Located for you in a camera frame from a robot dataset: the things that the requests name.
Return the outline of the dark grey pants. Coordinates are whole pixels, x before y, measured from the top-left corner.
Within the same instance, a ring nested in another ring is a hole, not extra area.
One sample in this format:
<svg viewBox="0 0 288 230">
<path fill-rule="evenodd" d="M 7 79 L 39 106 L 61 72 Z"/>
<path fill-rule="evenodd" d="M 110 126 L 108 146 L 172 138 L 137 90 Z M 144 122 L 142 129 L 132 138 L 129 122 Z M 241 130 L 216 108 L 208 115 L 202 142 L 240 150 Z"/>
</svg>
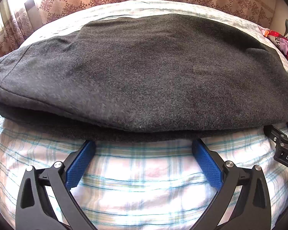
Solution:
<svg viewBox="0 0 288 230">
<path fill-rule="evenodd" d="M 70 138 L 195 139 L 288 121 L 278 53 L 189 15 L 92 21 L 0 58 L 0 115 Z"/>
</svg>

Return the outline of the plaid bed sheet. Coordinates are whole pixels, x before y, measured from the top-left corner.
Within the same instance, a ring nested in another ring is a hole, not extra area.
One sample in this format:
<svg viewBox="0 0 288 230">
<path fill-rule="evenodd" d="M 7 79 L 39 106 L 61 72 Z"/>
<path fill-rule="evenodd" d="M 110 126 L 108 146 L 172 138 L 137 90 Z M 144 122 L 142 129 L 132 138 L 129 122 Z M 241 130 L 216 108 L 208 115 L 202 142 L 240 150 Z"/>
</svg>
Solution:
<svg viewBox="0 0 288 230">
<path fill-rule="evenodd" d="M 94 20 L 186 14 L 238 28 L 272 47 L 257 24 L 224 12 L 178 2 L 137 0 L 75 12 L 36 30 L 26 44 L 74 32 Z M 260 165 L 277 220 L 288 198 L 288 168 L 273 156 L 275 145 L 261 128 L 206 138 L 205 144 L 239 167 Z M 0 213 L 13 225 L 18 190 L 29 165 L 47 168 L 65 160 L 82 140 L 70 140 L 23 128 L 0 116 Z M 189 229 L 204 212 L 210 187 L 187 140 L 164 143 L 97 143 L 96 155 L 72 194 L 98 229 Z"/>
</svg>

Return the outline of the colourful red pillow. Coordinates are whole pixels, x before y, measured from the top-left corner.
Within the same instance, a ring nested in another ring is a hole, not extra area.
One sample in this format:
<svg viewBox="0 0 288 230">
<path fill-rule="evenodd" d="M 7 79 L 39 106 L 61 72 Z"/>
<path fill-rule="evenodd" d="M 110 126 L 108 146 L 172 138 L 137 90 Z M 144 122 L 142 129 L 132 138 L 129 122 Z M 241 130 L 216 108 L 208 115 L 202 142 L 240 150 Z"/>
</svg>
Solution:
<svg viewBox="0 0 288 230">
<path fill-rule="evenodd" d="M 282 54 L 288 60 L 288 38 L 267 28 L 260 27 L 260 31 L 282 52 Z"/>
</svg>

